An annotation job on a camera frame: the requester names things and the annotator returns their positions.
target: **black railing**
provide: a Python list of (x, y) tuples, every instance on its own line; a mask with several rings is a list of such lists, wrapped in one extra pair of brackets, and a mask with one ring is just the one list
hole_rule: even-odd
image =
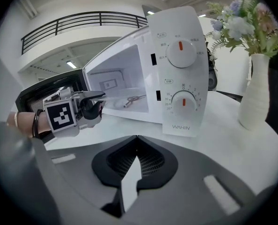
[(33, 30), (22, 38), (22, 55), (37, 44), (59, 33), (87, 26), (126, 26), (139, 28), (147, 25), (145, 17), (120, 12), (86, 12), (61, 17)]

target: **table surface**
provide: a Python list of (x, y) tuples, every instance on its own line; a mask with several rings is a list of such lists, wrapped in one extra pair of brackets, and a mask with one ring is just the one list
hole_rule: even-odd
[(204, 119), (195, 138), (167, 135), (162, 125), (103, 114), (94, 128), (77, 137), (54, 138), (47, 150), (86, 146), (128, 135), (145, 135), (201, 152), (242, 179), (257, 195), (278, 182), (278, 135), (263, 123), (248, 131), (238, 122), (237, 101), (208, 93)]

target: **white flower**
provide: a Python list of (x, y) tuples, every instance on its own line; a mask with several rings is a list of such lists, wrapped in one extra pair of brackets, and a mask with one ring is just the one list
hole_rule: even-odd
[(222, 20), (225, 23), (227, 22), (227, 18), (232, 14), (232, 10), (229, 6), (224, 6), (222, 13), (220, 16), (217, 17), (217, 20)]
[(242, 34), (253, 35), (255, 32), (255, 27), (247, 22), (246, 17), (229, 17), (227, 23), (228, 25), (226, 25), (226, 29), (229, 29), (229, 37), (234, 38), (237, 41), (240, 40)]
[(214, 40), (219, 40), (221, 38), (221, 33), (219, 31), (214, 30), (212, 32), (212, 37)]

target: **ceiling light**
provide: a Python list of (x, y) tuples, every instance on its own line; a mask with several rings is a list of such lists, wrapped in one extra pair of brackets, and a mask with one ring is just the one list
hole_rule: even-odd
[(66, 62), (69, 66), (71, 66), (72, 68), (77, 68), (72, 62)]

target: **timer knob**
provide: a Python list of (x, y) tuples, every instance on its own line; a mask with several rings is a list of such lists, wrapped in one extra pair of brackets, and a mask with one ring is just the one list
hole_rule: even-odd
[(187, 40), (177, 40), (166, 49), (169, 62), (178, 68), (186, 68), (192, 65), (197, 57), (195, 46)]
[(182, 117), (189, 116), (197, 108), (193, 94), (188, 91), (177, 92), (172, 97), (171, 104), (174, 113)]

